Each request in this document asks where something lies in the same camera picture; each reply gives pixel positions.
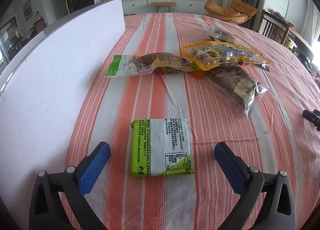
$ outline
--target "framed picture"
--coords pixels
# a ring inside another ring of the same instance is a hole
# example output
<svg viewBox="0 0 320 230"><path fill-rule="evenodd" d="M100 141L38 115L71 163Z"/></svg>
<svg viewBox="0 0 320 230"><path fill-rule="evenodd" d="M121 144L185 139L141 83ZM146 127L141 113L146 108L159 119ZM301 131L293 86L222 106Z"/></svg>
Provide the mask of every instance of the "framed picture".
<svg viewBox="0 0 320 230"><path fill-rule="evenodd" d="M30 0L28 0L25 3L25 5L23 6L22 10L23 10L24 18L26 19L26 22L27 22L33 16L32 7L31 7L31 1Z"/></svg>

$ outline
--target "food package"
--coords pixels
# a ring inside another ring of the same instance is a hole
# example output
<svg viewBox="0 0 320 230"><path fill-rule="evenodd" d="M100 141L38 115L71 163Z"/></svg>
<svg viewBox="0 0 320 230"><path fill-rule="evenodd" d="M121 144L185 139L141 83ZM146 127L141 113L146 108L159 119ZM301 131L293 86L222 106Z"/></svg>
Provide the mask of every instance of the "food package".
<svg viewBox="0 0 320 230"><path fill-rule="evenodd" d="M181 48L185 57L203 71L212 68L236 67L249 64L267 64L270 60L254 48L232 45L226 42L205 41Z"/></svg>
<svg viewBox="0 0 320 230"><path fill-rule="evenodd" d="M210 29L206 32L206 35L210 37L211 41L228 42L230 44L241 45L249 48L249 45L246 44L242 39L215 25L210 27Z"/></svg>
<svg viewBox="0 0 320 230"><path fill-rule="evenodd" d="M131 127L131 177L195 173L186 119L137 120Z"/></svg>
<svg viewBox="0 0 320 230"><path fill-rule="evenodd" d="M204 72L204 76L235 99L248 117L255 97L261 97L268 90L240 67L216 67Z"/></svg>
<svg viewBox="0 0 320 230"><path fill-rule="evenodd" d="M115 55L106 77L148 75L154 70L161 73L176 73L199 69L197 65L169 52Z"/></svg>

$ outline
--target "blue gripper pad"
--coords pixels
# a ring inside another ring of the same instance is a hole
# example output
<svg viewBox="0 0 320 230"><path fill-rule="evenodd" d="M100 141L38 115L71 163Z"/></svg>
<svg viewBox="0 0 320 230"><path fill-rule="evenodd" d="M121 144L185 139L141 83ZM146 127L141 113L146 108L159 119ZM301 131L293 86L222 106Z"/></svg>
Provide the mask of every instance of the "blue gripper pad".
<svg viewBox="0 0 320 230"><path fill-rule="evenodd" d="M225 143L218 143L214 148L214 156L234 193L242 196L246 193L246 177L232 160L231 155L236 157Z"/></svg>
<svg viewBox="0 0 320 230"><path fill-rule="evenodd" d="M82 196L91 192L101 171L110 157L110 145L106 143L93 158L90 165L79 177L78 189Z"/></svg>

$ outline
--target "orange chair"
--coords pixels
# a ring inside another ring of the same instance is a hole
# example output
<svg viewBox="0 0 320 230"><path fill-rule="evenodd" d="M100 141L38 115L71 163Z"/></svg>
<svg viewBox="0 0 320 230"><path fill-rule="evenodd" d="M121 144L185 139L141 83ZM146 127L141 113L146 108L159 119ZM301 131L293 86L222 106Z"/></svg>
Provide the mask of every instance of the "orange chair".
<svg viewBox="0 0 320 230"><path fill-rule="evenodd" d="M231 7L226 9L209 0L205 3L204 8L214 18L236 25L246 22L258 12L257 8L240 0L232 0Z"/></svg>

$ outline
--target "striped tablecloth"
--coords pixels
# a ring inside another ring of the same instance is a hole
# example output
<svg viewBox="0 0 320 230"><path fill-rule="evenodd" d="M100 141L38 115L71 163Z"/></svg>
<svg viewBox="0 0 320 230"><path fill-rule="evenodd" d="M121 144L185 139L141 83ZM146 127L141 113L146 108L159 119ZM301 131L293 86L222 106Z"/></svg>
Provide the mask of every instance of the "striped tablecloth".
<svg viewBox="0 0 320 230"><path fill-rule="evenodd" d="M232 192L214 160L214 146L225 141L249 166L288 173L297 229L319 200L320 133L304 120L304 109L320 110L320 91L297 58L280 44L244 29L201 15L162 13L125 18L126 32L107 56L83 103L71 137L66 167L77 165L100 141L111 145L88 203L110 230L217 229L235 206ZM188 73L106 78L115 54L172 52L207 40L205 28L228 29L273 60L270 72L245 69L269 86L251 117L207 78ZM194 175L130 178L130 123L148 118L188 119ZM248 220L253 224L262 197ZM78 223L70 209L72 223Z"/></svg>

